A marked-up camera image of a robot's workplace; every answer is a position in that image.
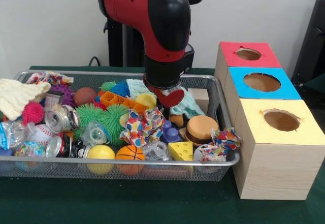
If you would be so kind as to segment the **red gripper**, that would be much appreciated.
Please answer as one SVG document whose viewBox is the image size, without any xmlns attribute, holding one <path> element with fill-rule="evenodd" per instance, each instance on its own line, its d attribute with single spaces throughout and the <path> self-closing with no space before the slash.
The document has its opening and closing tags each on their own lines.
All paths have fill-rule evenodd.
<svg viewBox="0 0 325 224">
<path fill-rule="evenodd" d="M 184 98 L 184 91 L 180 86 L 172 87 L 169 89 L 160 89 L 157 87 L 149 86 L 149 90 L 154 93 L 159 102 L 165 108 L 170 108 L 178 105 Z"/>
</svg>

